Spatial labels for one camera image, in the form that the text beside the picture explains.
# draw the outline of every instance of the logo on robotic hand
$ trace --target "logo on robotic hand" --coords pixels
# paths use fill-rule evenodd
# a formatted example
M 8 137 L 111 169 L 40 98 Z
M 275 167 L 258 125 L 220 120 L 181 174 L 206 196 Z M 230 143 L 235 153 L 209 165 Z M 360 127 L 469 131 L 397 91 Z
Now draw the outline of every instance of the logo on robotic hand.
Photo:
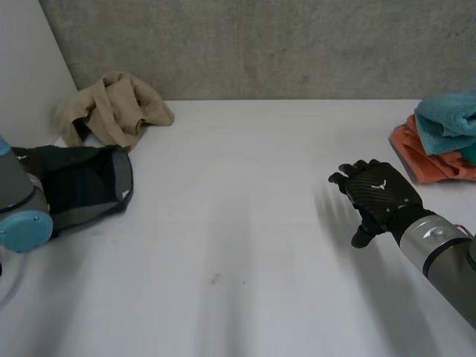
M 387 184 L 387 180 L 384 180 L 384 183 L 379 185 L 379 186 L 373 186 L 371 185 L 372 188 L 376 188 L 377 190 L 385 190 L 385 185 Z

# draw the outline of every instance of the orange towel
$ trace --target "orange towel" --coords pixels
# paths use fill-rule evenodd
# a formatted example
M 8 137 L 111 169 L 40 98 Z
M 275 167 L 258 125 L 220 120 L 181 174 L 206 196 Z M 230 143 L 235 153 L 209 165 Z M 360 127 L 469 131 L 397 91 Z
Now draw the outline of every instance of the orange towel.
M 476 181 L 476 167 L 459 152 L 426 155 L 416 127 L 415 115 L 411 115 L 406 125 L 392 132 L 390 142 L 411 167 L 420 184 L 452 178 Z

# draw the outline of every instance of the folded towel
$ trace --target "folded towel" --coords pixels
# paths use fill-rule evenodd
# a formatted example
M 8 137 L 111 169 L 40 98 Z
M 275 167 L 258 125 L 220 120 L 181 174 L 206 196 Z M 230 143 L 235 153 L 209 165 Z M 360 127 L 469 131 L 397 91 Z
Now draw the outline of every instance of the folded towel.
M 132 150 L 147 124 L 168 126 L 174 115 L 152 87 L 128 73 L 110 72 L 58 105 L 54 122 L 65 143 L 80 147 L 89 132 L 104 144 Z
M 452 178 L 476 181 L 476 167 L 471 165 L 459 152 L 426 155 L 416 127 L 415 115 L 411 115 L 408 117 L 406 125 L 392 132 L 390 142 L 415 173 L 419 183 Z
M 415 116 L 428 155 L 476 144 L 476 91 L 425 99 L 415 109 Z
M 459 149 L 458 152 L 460 152 L 466 160 L 476 166 L 476 144 Z

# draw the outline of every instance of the stack of towels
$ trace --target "stack of towels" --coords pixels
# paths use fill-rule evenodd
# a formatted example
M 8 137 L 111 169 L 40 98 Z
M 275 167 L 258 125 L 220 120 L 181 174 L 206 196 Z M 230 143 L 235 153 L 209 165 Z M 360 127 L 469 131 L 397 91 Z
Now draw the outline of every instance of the stack of towels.
M 390 142 L 419 183 L 476 181 L 476 91 L 422 101 Z

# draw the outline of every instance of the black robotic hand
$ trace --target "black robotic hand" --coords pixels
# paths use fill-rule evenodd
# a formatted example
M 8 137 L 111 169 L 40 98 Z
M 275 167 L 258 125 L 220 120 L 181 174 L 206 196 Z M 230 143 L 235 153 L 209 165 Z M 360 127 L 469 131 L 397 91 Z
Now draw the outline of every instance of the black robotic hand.
M 329 182 L 339 186 L 362 217 L 362 223 L 351 241 L 356 248 L 367 246 L 377 234 L 390 231 L 396 236 L 400 227 L 408 226 L 407 216 L 415 217 L 412 219 L 414 222 L 422 214 L 427 216 L 432 213 L 423 209 L 418 193 L 389 163 L 359 160 L 354 165 L 342 164 L 339 170 L 347 176 L 334 173 Z M 411 207 L 406 210 L 408 214 L 404 214 L 403 218 L 396 217 L 396 212 L 405 207 Z

